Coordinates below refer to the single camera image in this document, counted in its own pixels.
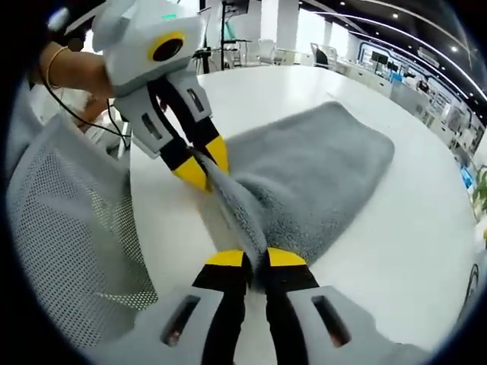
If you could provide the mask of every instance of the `gray towel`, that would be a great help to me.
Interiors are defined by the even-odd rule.
[[[199,157],[254,270],[268,246],[314,263],[372,196],[394,155],[389,138],[334,102],[238,135],[227,146],[230,176]],[[202,214],[207,226],[208,216],[221,216],[210,204]]]

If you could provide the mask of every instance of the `white table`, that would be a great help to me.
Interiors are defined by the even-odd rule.
[[[475,221],[451,152],[381,94],[322,68],[271,66],[201,76],[219,132],[231,137],[338,100],[396,145],[374,196],[311,270],[368,310],[393,341],[431,350],[450,332],[473,262]],[[216,252],[196,208],[201,195],[136,146],[132,199],[138,237],[156,290],[189,285]],[[274,364],[265,300],[248,294],[236,363]]]

